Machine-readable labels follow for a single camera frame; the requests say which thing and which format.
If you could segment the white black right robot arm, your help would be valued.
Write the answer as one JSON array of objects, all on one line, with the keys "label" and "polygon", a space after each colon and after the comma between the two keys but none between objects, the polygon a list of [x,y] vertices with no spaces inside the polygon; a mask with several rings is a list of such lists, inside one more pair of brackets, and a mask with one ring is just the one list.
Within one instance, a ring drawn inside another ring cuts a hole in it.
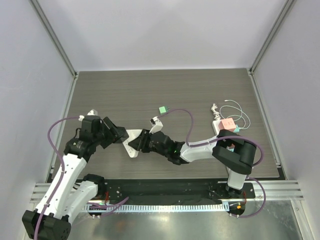
[{"label": "white black right robot arm", "polygon": [[143,129],[129,130],[123,142],[130,158],[139,153],[157,153],[175,165],[198,160],[216,159],[229,169],[226,194],[237,198],[244,191],[244,183],[252,173],[257,145],[229,130],[220,130],[217,136],[198,142],[178,142],[163,132],[151,133]]}]

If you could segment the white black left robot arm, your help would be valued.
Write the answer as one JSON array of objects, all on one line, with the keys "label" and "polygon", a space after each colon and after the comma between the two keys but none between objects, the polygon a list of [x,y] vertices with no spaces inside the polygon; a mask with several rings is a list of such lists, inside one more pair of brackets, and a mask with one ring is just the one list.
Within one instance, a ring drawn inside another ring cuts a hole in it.
[{"label": "white black left robot arm", "polygon": [[106,195],[105,179],[89,174],[75,192],[72,189],[98,146],[121,144],[129,136],[126,129],[116,126],[108,117],[100,118],[90,111],[76,120],[81,126],[63,151],[58,153],[60,167],[52,183],[34,210],[26,210],[22,223],[32,240],[66,240],[83,207],[91,200]]}]

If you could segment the black cube socket adapter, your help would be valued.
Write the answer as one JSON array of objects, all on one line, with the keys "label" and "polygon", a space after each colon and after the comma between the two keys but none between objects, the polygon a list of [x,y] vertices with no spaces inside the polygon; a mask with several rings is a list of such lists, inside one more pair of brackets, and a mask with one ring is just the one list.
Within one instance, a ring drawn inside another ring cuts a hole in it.
[{"label": "black cube socket adapter", "polygon": [[121,135],[121,134],[127,134],[127,138],[129,138],[129,135],[128,135],[128,132],[126,131],[126,129],[122,126],[118,126],[116,128],[116,136]]}]

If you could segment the green USB charger plug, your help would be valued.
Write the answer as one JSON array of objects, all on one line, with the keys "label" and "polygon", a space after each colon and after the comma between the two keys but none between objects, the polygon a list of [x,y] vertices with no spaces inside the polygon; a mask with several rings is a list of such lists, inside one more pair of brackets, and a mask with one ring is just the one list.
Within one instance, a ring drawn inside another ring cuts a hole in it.
[{"label": "green USB charger plug", "polygon": [[161,106],[158,108],[158,110],[160,115],[164,115],[170,111],[170,108],[167,106]]}]

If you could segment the white triangular power socket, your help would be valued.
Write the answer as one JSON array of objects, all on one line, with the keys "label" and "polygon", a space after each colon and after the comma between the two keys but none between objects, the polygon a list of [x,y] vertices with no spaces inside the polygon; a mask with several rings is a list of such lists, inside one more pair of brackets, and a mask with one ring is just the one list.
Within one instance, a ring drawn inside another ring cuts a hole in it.
[{"label": "white triangular power socket", "polygon": [[136,158],[139,154],[138,146],[140,144],[139,137],[141,136],[141,129],[127,129],[128,138],[122,144],[130,158]]}]

